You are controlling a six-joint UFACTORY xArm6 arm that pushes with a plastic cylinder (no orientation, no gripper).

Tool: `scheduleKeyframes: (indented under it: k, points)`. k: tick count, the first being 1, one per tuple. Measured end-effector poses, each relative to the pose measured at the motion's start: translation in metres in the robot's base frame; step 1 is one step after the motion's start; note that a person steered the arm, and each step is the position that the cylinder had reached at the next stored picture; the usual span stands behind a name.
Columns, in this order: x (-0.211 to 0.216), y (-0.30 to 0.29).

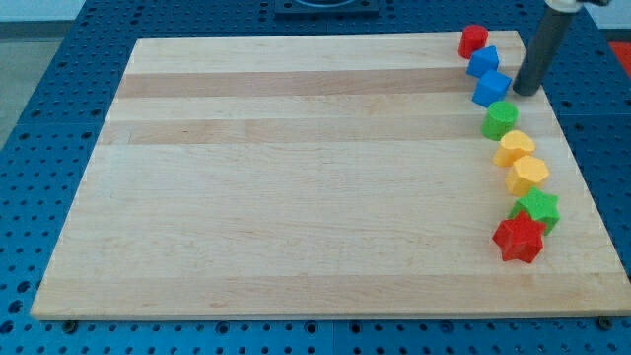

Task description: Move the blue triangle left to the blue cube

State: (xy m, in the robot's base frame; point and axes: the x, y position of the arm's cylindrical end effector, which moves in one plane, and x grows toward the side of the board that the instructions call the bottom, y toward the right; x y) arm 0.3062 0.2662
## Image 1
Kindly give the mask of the white rod mount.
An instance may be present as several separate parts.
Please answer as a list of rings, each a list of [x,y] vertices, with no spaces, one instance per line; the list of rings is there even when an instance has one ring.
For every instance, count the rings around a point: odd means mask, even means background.
[[[544,0],[544,2],[548,7],[557,12],[576,13],[586,4],[606,7],[611,3],[611,0]]]

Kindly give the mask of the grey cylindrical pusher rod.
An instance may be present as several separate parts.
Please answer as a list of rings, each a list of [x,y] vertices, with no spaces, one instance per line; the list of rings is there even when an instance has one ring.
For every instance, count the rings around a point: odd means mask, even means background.
[[[545,8],[515,78],[513,91],[516,94],[530,97],[538,91],[574,16],[575,13]]]

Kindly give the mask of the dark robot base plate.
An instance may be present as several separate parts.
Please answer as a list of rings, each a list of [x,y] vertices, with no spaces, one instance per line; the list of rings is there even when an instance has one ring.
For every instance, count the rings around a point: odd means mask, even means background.
[[[377,15],[380,0],[273,0],[276,17]]]

